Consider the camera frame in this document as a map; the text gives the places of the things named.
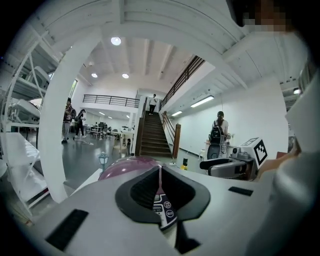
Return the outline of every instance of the window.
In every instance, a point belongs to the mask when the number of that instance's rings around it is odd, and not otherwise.
[[[70,90],[70,93],[69,93],[69,97],[70,97],[70,98],[72,98],[72,95],[74,94],[74,91],[75,91],[75,88],[76,88],[77,83],[78,83],[77,80],[74,80],[74,81],[73,81],[73,84],[72,84],[72,87],[71,87],[71,90]]]

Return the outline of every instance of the stair railing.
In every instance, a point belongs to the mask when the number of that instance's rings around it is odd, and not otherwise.
[[[176,159],[178,157],[178,152],[179,152],[181,124],[177,123],[174,128],[173,124],[171,123],[170,119],[167,116],[167,111],[164,111],[162,113],[162,127],[164,131],[166,131],[167,129],[168,134],[172,140],[172,143],[173,143],[172,157]]]
[[[139,118],[138,130],[137,130],[137,135],[136,135],[136,143],[135,143],[135,152],[134,152],[134,154],[136,156],[140,156],[140,154],[141,154],[141,145],[142,145],[142,136],[144,133],[147,100],[148,100],[148,98],[145,98],[145,101],[143,104],[143,109],[142,109],[142,115]]]

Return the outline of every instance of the man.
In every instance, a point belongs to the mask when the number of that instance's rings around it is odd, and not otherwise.
[[[155,99],[156,95],[153,95],[153,98],[150,100],[150,112],[149,112],[149,116],[153,116],[154,115],[154,111],[155,111],[155,107],[157,105],[157,100]]]
[[[62,126],[63,140],[61,141],[61,144],[68,143],[67,140],[69,136],[69,128],[72,121],[71,112],[72,112],[71,98],[68,98],[68,100],[66,101],[65,111],[63,116],[63,126]]]

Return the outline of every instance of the black pants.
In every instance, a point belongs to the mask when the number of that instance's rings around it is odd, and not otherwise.
[[[78,134],[79,134],[79,130],[81,130],[81,134],[82,134],[82,136],[84,135],[84,126],[83,126],[83,124],[82,123],[78,123],[77,125],[76,125],[76,128],[75,128],[75,135],[77,135],[78,136]]]
[[[156,105],[150,105],[150,114],[153,114],[155,111]]]

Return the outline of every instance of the balcony railing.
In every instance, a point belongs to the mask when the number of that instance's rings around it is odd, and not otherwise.
[[[179,76],[179,78],[175,81],[174,85],[164,97],[161,102],[161,107],[163,107],[170,98],[179,90],[179,88],[191,77],[191,75],[196,72],[196,70],[205,62],[204,59],[195,56],[190,64],[185,68],[183,73]]]
[[[83,97],[84,103],[100,103],[100,104],[109,104],[109,105],[118,105],[125,107],[138,108],[139,99],[136,98],[125,98],[117,96],[108,96],[108,95],[93,95],[85,94]]]

